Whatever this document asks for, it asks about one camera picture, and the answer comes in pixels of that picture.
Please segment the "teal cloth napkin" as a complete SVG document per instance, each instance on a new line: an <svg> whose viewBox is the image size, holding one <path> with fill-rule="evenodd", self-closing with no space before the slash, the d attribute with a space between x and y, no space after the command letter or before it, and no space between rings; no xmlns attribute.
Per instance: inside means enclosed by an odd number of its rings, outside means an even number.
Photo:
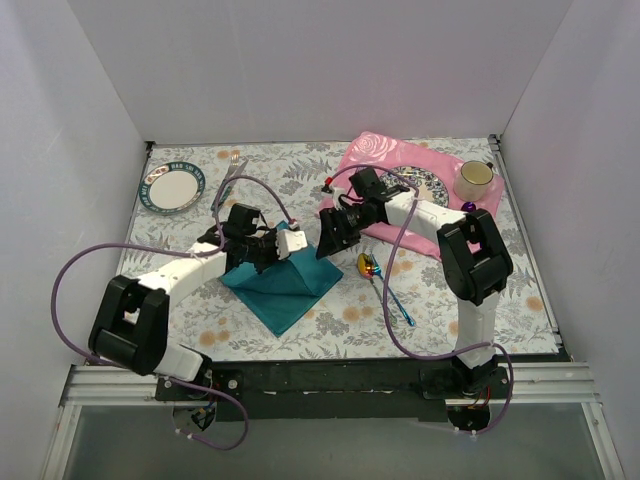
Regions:
<svg viewBox="0 0 640 480"><path fill-rule="evenodd" d="M221 278L277 337L300 320L343 277L328 259L318 259L313 245L262 273L244 263Z"/></svg>

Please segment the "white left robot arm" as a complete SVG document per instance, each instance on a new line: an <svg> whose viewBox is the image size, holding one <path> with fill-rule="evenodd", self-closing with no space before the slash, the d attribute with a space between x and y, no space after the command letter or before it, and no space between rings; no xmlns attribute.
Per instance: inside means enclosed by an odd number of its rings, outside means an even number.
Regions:
<svg viewBox="0 0 640 480"><path fill-rule="evenodd" d="M139 375L178 378L193 400L213 386L204 356L169 341L173 307L210 280L249 263L262 272L284 258L284 230L258 227L261 213L235 205L220 229L211 228L181 256L137 278L119 275L107 285L91 330L90 351Z"/></svg>

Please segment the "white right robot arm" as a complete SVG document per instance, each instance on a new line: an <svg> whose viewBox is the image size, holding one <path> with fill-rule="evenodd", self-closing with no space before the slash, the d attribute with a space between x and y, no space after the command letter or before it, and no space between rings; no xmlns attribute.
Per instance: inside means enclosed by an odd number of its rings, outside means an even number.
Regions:
<svg viewBox="0 0 640 480"><path fill-rule="evenodd" d="M388 186L371 166L346 171L357 197L350 199L332 178L325 180L321 190L333 205L319 213L317 258L356 245L362 231L374 224L396 226L401 233L411 231L436 244L445 281L458 305L456 346L446 356L453 373L447 380L464 397L479 395L497 370L496 309L513 272L493 216L483 209L440 207L420 198L417 187L405 178Z"/></svg>

